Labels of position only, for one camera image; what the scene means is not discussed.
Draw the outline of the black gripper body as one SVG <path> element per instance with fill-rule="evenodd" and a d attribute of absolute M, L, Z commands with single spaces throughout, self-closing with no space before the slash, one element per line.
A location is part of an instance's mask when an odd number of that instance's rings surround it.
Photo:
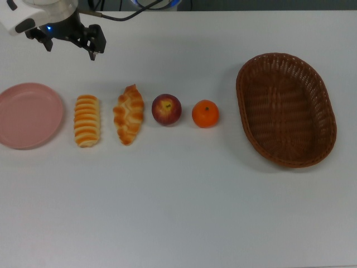
<path fill-rule="evenodd" d="M 88 44 L 88 41 L 85 38 L 85 27 L 81 23 L 78 12 L 74 12 L 63 21 L 47 23 L 40 26 L 40 30 L 50 38 L 73 41 L 76 44 L 79 43 L 81 45 Z"/>

